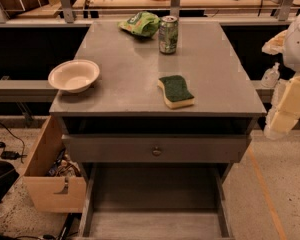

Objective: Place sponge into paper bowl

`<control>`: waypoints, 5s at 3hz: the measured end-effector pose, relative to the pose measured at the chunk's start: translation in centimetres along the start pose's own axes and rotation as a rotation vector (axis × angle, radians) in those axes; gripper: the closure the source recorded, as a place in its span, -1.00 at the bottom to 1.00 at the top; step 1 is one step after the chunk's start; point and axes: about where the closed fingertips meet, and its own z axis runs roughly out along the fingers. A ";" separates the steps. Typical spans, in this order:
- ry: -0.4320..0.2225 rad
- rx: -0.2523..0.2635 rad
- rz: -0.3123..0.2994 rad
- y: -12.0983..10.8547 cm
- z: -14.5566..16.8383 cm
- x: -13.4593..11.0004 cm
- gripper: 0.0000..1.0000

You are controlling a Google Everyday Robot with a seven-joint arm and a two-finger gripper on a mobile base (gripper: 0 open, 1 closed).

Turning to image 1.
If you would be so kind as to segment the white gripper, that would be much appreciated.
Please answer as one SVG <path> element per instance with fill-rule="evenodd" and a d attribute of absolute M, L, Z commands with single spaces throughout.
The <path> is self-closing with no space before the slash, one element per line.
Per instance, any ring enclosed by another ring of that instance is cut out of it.
<path fill-rule="evenodd" d="M 300 14 L 287 31 L 281 31 L 267 41 L 262 52 L 269 55 L 283 52 L 284 65 L 300 72 Z M 278 81 L 271 105 L 266 116 L 264 135 L 276 140 L 286 136 L 300 119 L 300 73 L 296 73 L 289 80 Z"/>

